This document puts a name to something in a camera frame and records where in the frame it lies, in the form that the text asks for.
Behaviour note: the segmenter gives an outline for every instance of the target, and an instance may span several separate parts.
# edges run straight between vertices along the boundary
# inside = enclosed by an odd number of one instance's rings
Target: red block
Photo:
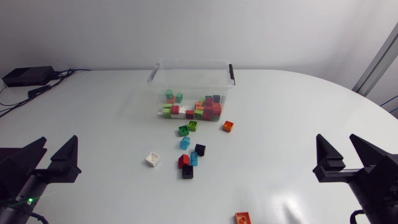
[[[213,116],[221,115],[221,104],[213,103]]]
[[[178,113],[180,112],[180,106],[172,106],[172,109],[171,109],[171,114],[176,114],[176,115],[178,115]]]
[[[185,112],[185,118],[187,118],[187,119],[193,119],[194,114],[195,114],[194,111],[192,111],[192,110],[187,110],[187,111]]]
[[[203,112],[203,119],[205,121],[211,121],[211,111],[205,111]]]
[[[213,106],[214,99],[212,98],[207,98],[205,99],[205,106]]]
[[[178,159],[178,168],[182,169],[182,167],[185,165],[189,165],[189,156],[182,154],[182,156]]]

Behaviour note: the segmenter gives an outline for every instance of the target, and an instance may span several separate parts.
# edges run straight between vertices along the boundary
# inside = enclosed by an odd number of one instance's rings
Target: white block
[[[151,152],[145,160],[147,163],[149,163],[151,166],[156,166],[156,164],[160,161],[160,156],[154,152]]]

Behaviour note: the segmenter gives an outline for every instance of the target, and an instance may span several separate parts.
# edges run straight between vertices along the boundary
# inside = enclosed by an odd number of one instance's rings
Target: black block
[[[198,153],[198,156],[204,156],[205,155],[205,148],[206,148],[206,146],[201,145],[201,144],[197,144],[195,146],[195,152]]]
[[[213,100],[215,103],[220,103],[220,99],[221,99],[220,95],[213,95]]]
[[[183,179],[193,178],[193,166],[185,165],[182,167],[182,178]]]

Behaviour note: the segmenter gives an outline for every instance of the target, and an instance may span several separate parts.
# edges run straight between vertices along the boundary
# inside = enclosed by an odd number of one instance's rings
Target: white table
[[[347,168],[362,167],[351,133],[398,153],[389,113],[341,86],[276,70],[236,70],[221,121],[199,121],[183,151],[177,129],[187,121],[157,117],[149,74],[79,72],[0,119],[1,147],[47,138],[38,168],[79,138],[82,173],[74,184],[50,184],[34,212],[50,223],[234,223],[235,212],[256,224],[349,223],[361,207],[347,184],[318,183],[315,136],[323,134]],[[31,88],[4,90],[0,101],[23,100]],[[230,133],[221,130],[226,119]],[[196,143],[206,154],[194,178],[181,179],[177,160]],[[151,151],[161,159],[155,168],[144,161]]]

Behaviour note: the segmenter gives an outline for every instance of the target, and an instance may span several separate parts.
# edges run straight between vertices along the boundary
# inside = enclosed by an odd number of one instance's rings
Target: orange block
[[[205,109],[204,106],[195,105],[195,110],[204,110],[204,109]]]
[[[225,121],[224,125],[223,125],[223,130],[227,131],[227,132],[231,132],[232,128],[234,126],[234,123],[230,122],[230,121]]]
[[[251,224],[249,212],[237,212],[235,218],[237,224]]]
[[[166,100],[167,103],[175,103],[175,96],[171,100]]]

